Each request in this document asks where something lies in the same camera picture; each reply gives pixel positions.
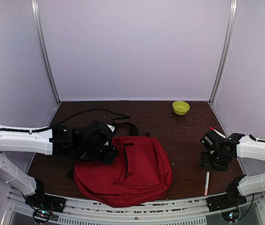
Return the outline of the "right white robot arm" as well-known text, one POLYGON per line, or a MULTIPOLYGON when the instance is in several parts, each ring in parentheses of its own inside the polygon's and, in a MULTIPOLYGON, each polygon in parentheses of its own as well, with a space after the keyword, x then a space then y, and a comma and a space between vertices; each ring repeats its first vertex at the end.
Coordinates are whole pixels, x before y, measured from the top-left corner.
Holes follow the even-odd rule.
MULTIPOLYGON (((234 158, 250 158, 265 162, 265 140, 232 133, 225 136, 211 128, 200 142, 206 151, 201 153, 199 166, 209 167, 218 172, 225 172, 234 158)), ((241 197, 265 192, 265 173, 235 178, 223 195, 223 203, 227 207, 234 206, 241 197)))

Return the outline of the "yellow-green plastic bowl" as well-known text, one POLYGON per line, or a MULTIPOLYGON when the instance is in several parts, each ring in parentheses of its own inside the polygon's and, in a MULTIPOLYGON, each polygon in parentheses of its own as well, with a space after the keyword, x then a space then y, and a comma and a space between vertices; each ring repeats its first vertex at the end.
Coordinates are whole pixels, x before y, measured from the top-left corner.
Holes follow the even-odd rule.
POLYGON ((173 112, 177 115, 186 115, 190 110, 190 105, 184 101, 175 101, 172 103, 173 112))

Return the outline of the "right aluminium frame post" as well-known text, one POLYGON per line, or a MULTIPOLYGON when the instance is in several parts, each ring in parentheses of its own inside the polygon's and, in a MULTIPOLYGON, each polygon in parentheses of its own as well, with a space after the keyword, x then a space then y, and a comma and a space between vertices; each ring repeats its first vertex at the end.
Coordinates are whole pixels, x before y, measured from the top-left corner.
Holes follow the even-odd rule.
POLYGON ((229 14, 228 14, 228 21, 227 21, 227 29, 224 38, 224 44, 222 48, 222 53, 220 57, 220 62, 218 66, 218 70, 216 73, 216 79, 213 85, 212 93, 209 99, 209 104, 214 105, 217 94, 221 87, 221 82, 224 77, 227 61, 228 61, 228 54, 231 48, 233 35, 235 32, 235 23, 237 18, 237 9, 238 9, 239 1, 238 0, 231 0, 230 7, 229 7, 229 14))

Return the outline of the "aluminium frame post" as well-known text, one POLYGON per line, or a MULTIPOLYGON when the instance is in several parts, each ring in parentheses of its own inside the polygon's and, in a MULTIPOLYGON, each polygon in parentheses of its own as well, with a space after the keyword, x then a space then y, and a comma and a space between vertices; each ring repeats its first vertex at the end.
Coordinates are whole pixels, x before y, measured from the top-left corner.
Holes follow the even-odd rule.
POLYGON ((49 81, 49 86, 51 88, 51 91, 53 93, 54 100, 56 104, 60 104, 60 97, 57 91, 57 87, 53 78, 52 74, 52 69, 45 45, 45 38, 44 38, 44 33, 43 33, 43 28, 42 28, 42 23, 41 23, 41 15, 40 15, 40 10, 39 10, 39 2, 38 0, 32 0, 31 1, 31 6, 32 6, 32 13, 36 25, 36 30, 38 34, 38 40, 39 40, 39 45, 40 45, 40 50, 41 50, 41 56, 43 60, 43 64, 45 67, 45 73, 49 81))
POLYGON ((233 35, 235 32, 235 23, 237 18, 237 9, 238 9, 239 1, 238 0, 231 0, 230 7, 229 7, 229 14, 228 14, 228 21, 227 21, 227 29, 224 38, 224 44, 222 48, 222 53, 220 57, 220 62, 218 66, 218 70, 216 73, 216 79, 213 85, 212 93, 209 99, 209 104, 214 105, 217 94, 221 87, 221 82, 224 77, 227 61, 228 61, 228 54, 231 48, 233 35))

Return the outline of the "red-capped white marker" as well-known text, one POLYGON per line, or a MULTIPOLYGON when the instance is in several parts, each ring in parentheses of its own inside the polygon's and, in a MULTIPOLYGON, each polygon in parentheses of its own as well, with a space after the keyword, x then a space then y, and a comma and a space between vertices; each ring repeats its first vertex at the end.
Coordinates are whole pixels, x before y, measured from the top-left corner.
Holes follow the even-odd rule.
POLYGON ((218 130, 212 128, 212 127, 209 127, 209 129, 211 131, 214 131, 217 135, 221 136, 222 138, 226 139, 226 136, 224 134, 222 134, 221 132, 219 132, 218 130))

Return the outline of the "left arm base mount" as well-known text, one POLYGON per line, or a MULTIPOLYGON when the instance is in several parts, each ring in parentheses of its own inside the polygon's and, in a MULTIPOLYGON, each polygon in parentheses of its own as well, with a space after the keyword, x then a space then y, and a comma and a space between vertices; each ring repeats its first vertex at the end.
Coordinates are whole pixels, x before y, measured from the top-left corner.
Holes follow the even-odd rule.
POLYGON ((33 195, 24 195, 25 203, 33 209, 32 218, 37 224, 47 223, 54 212, 62 213, 66 199, 63 197, 47 195, 44 184, 36 179, 36 190, 33 195))

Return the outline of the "left aluminium frame post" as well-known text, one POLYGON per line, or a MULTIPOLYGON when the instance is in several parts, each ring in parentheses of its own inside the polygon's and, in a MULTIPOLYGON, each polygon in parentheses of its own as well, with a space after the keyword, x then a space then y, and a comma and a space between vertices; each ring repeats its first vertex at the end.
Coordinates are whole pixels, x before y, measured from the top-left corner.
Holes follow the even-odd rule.
POLYGON ((53 78, 52 74, 52 69, 45 45, 45 38, 44 38, 44 33, 43 33, 43 28, 42 28, 42 23, 41 23, 41 15, 40 15, 40 10, 39 10, 39 2, 38 0, 32 0, 31 1, 31 6, 32 6, 32 13, 36 25, 36 30, 38 34, 38 40, 39 40, 39 45, 40 45, 40 50, 41 50, 41 56, 43 60, 43 64, 45 67, 45 73, 49 81, 49 86, 51 88, 51 91, 53 93, 54 100, 56 104, 60 104, 60 97, 57 91, 57 87, 53 78))

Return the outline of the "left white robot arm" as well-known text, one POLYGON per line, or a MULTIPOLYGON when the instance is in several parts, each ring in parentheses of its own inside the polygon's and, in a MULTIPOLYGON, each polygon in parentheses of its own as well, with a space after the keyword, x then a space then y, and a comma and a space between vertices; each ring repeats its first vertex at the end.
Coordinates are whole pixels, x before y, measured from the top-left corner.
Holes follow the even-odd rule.
POLYGON ((39 208, 45 208, 50 199, 45 194, 43 183, 11 163, 5 152, 32 152, 110 165, 119 155, 112 144, 117 130, 118 126, 114 122, 103 123, 97 120, 79 128, 64 125, 42 128, 0 125, 0 176, 39 208))

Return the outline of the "red backpack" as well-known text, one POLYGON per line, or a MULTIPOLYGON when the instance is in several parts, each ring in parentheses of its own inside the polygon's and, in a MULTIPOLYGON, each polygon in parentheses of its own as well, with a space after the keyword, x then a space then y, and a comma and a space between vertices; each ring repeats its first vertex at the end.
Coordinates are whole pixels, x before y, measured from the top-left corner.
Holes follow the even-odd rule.
POLYGON ((130 122, 122 125, 129 134, 113 138, 119 155, 111 165, 77 161, 68 172, 84 197, 113 208, 160 199, 173 182, 168 155, 158 139, 149 133, 140 136, 130 122))

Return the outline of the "pink-capped white marker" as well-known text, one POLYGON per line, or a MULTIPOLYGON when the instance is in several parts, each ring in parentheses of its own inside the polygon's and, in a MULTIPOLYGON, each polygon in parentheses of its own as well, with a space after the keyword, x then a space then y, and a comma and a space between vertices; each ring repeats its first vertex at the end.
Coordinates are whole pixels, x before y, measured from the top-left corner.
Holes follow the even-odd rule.
POLYGON ((206 178, 205 178, 205 186, 204 186, 204 195, 208 195, 208 188, 209 188, 209 178, 210 178, 210 172, 208 171, 206 173, 206 178))

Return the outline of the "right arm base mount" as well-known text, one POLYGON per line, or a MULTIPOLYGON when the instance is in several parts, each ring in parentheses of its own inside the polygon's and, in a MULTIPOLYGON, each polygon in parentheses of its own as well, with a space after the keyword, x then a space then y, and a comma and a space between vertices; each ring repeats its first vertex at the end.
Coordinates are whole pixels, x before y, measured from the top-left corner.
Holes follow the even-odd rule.
POLYGON ((232 211, 221 213, 222 219, 230 224, 241 221, 249 213, 254 202, 255 196, 252 194, 250 206, 245 213, 241 214, 240 206, 247 202, 246 197, 241 195, 238 190, 239 183, 243 178, 245 178, 245 176, 236 177, 226 188, 225 194, 206 198, 206 203, 210 212, 235 207, 232 211))

